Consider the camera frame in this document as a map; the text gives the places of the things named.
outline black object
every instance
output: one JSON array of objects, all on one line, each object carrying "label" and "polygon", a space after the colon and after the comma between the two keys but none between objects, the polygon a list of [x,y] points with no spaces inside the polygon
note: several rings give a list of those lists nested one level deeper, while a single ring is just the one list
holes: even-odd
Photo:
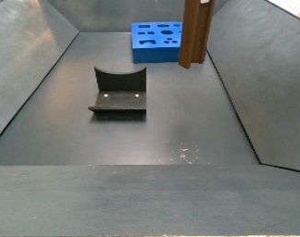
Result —
[{"label": "black object", "polygon": [[95,78],[99,89],[93,112],[146,111],[146,68],[131,73],[110,73],[98,68]]}]

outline blue block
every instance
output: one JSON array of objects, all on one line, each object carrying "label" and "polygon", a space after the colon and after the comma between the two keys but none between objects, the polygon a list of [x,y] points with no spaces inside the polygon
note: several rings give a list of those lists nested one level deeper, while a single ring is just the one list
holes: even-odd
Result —
[{"label": "blue block", "polygon": [[182,21],[131,23],[134,63],[177,62]]}]

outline dark gray floor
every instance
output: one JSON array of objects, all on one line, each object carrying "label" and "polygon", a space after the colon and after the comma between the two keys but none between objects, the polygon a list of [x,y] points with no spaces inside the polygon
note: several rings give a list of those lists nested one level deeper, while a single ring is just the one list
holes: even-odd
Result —
[{"label": "dark gray floor", "polygon": [[[146,120],[98,120],[93,67],[147,67]],[[0,138],[0,165],[256,165],[206,59],[134,65],[129,33],[81,33]]]},{"label": "dark gray floor", "polygon": [[300,235],[300,173],[264,166],[0,167],[0,235]]}]

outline bin floor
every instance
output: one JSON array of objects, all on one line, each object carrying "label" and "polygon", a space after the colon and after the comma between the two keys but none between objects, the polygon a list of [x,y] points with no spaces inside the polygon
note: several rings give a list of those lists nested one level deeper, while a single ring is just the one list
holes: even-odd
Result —
[{"label": "bin floor", "polygon": [[[94,66],[147,67],[145,119],[101,119]],[[79,33],[0,138],[0,165],[257,165],[209,57],[133,64],[130,33]]]}]

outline hole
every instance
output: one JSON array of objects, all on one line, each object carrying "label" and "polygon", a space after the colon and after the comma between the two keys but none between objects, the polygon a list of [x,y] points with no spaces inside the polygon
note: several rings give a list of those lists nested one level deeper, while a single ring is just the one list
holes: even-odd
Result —
[{"label": "hole", "polygon": [[139,28],[150,28],[150,25],[139,25]]},{"label": "hole", "polygon": [[174,32],[173,31],[162,31],[161,33],[162,34],[173,34]]},{"label": "hole", "polygon": [[139,41],[141,44],[146,44],[146,43],[150,43],[150,44],[155,44],[155,40],[147,40],[147,41]]}]

